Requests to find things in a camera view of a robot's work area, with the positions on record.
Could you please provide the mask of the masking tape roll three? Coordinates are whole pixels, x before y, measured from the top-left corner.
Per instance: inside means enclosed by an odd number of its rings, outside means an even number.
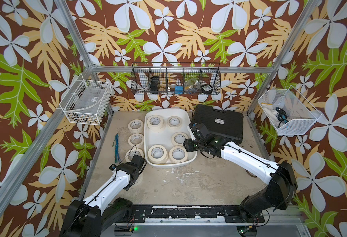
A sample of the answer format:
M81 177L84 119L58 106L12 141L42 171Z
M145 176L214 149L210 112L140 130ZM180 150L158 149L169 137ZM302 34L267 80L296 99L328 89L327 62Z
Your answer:
M144 157L144 152L143 150L139 148L130 149L129 151L126 152L125 162L130 162L133 159L134 155Z

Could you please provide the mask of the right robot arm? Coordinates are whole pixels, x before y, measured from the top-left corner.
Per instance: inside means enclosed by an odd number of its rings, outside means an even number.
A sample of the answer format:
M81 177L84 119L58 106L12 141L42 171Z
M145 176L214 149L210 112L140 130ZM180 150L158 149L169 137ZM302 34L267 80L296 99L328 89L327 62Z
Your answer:
M247 222L271 207L275 210L287 209L298 188L291 164L279 164L259 157L228 138L211 134L202 123L191 122L188 126L194 139L184 141L183 146L187 152L205 152L230 161L266 184L261 191L243 199L238 206L238 218Z

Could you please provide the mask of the masking tape roll two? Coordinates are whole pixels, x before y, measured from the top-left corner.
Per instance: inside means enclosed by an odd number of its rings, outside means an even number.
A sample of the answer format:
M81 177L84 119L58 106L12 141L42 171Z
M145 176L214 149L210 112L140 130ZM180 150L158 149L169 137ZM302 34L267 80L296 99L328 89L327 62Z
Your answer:
M140 119L133 119L129 122L128 129L131 134L142 134L144 131L144 123Z

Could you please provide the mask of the white plastic storage box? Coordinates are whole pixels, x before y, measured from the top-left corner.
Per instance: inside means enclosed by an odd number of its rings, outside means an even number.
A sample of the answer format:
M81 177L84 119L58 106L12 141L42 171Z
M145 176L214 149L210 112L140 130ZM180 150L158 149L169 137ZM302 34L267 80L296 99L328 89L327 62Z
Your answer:
M147 126L147 119L150 116L154 116L154 115L161 116L164 119L164 127L159 132L155 132L155 131L149 129ZM180 129L173 130L173 129L168 127L167 119L171 116L177 116L177 117L181 118L182 126ZM194 136L190 132L190 129L188 126L189 124L190 124L190 117L189 117L188 113L183 109L178 109L178 108L159 109L159 110L148 112L146 114L145 120L144 120L144 155L145 155L147 162L150 165L152 165L154 167L158 167L158 168L174 168L174 167L179 167L179 166L185 166L185 165L193 162L197 157L196 151L188 153L187 161L183 162L183 163L178 163L178 164L171 163L169 158L168 158L166 163L161 164L161 165L155 165L149 161L148 155L147 155L149 148L154 146L154 145L164 146L167 149L168 155L169 155L170 149L175 147L175 145L172 144L171 138L172 138L172 135L176 132L183 132L183 133L187 134L188 138L194 139Z

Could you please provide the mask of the masking tape roll eight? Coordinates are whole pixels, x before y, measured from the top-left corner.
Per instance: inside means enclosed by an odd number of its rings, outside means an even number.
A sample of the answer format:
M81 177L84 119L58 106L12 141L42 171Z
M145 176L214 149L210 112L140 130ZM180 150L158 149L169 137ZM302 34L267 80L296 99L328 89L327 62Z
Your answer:
M162 145L154 145L149 148L148 159L155 165L161 165L167 162L169 155L167 149Z

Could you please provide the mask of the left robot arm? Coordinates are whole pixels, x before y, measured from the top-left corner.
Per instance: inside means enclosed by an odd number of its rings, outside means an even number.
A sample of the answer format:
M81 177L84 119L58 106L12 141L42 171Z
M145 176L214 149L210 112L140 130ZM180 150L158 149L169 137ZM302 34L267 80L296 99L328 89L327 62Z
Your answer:
M99 237L103 229L120 221L132 220L133 203L115 197L136 183L146 165L142 156L134 155L130 162L116 166L111 178L97 191L82 201L71 203L59 235Z

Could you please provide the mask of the masking tape roll one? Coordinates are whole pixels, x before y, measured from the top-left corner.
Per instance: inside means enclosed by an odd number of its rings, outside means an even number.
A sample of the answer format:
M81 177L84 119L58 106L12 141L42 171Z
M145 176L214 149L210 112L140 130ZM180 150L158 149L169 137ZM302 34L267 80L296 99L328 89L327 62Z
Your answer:
M144 135L141 133L132 134L128 138L128 143L132 147L136 146L137 148L142 149L144 144Z

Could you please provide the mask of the masking tape roll five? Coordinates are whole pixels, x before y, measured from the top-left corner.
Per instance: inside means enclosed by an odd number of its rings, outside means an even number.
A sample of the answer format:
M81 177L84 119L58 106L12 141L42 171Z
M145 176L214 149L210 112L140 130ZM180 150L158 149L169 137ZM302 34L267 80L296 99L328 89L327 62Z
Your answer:
M169 128L171 128L173 130L178 130L182 126L182 120L180 117L171 116L167 119L167 125Z

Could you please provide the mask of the masking tape roll seven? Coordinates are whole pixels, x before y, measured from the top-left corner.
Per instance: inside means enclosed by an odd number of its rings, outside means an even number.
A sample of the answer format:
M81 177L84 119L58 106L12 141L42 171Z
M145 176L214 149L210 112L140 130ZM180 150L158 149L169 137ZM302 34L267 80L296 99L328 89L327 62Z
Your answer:
M172 135L172 144L175 146L183 146L184 141L188 139L187 134L183 132L176 132Z

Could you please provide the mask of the masking tape roll six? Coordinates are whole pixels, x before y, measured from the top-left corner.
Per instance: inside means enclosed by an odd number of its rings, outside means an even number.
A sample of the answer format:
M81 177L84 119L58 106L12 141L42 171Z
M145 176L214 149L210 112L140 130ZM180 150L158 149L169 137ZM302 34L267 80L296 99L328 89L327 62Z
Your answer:
M188 153L182 146L175 146L170 149L169 160L173 164L186 162L188 158Z

